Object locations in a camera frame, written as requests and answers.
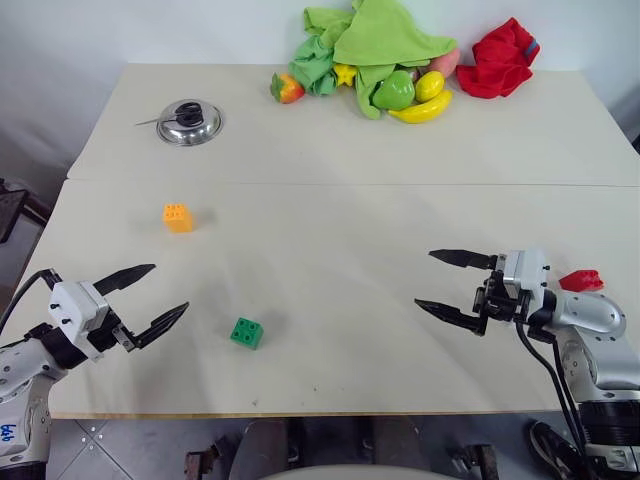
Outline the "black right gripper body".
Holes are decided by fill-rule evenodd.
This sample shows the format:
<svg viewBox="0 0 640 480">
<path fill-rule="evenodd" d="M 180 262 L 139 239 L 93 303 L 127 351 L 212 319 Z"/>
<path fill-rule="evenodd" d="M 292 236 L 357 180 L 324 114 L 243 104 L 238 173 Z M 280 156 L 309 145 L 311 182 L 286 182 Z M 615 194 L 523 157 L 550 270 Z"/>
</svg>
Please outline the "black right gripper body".
<svg viewBox="0 0 640 480">
<path fill-rule="evenodd" d="M 473 312 L 483 320 L 525 321 L 529 312 L 531 293 L 507 287 L 500 270 L 493 271 L 476 290 Z"/>
</svg>

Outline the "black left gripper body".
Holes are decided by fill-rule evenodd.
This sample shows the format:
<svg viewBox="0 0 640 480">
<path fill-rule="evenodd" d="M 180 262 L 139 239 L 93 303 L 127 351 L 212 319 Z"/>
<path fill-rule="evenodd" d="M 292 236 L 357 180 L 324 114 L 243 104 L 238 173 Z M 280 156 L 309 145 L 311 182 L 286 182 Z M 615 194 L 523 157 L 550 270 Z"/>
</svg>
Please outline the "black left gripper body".
<svg viewBox="0 0 640 480">
<path fill-rule="evenodd" d="M 99 352 L 104 352 L 120 344 L 127 352 L 138 347 L 134 334 L 126 328 L 116 312 L 109 308 L 102 324 L 91 330 L 87 339 Z"/>
</svg>

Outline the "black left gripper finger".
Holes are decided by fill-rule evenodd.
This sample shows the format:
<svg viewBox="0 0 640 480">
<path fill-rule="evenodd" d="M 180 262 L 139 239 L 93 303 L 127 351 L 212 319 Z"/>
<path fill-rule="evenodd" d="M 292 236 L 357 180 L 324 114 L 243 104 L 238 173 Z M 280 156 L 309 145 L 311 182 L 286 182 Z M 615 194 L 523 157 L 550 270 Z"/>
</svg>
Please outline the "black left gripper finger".
<svg viewBox="0 0 640 480">
<path fill-rule="evenodd" d="M 154 319 L 146 330 L 133 337 L 135 347 L 143 349 L 167 333 L 183 316 L 189 306 L 190 303 L 185 302 Z"/>
<path fill-rule="evenodd" d="M 115 290 L 126 289 L 155 268 L 155 264 L 140 264 L 122 269 L 95 282 L 93 286 L 100 295 L 106 296 Z"/>
</svg>

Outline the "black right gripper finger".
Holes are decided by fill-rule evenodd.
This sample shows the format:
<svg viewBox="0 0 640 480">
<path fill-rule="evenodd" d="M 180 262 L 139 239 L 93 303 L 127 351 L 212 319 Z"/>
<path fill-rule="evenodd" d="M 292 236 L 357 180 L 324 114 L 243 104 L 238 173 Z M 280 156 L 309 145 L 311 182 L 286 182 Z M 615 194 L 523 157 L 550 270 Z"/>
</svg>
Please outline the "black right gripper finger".
<svg viewBox="0 0 640 480">
<path fill-rule="evenodd" d="M 431 250 L 428 255 L 460 268 L 472 267 L 481 270 L 502 271 L 505 263 L 504 258 L 500 255 L 485 255 L 463 249 Z"/>
<path fill-rule="evenodd" d="M 415 299 L 414 303 L 422 310 L 445 323 L 468 330 L 477 336 L 485 335 L 487 321 L 481 319 L 479 316 L 464 314 L 458 308 L 440 302 Z"/>
</svg>

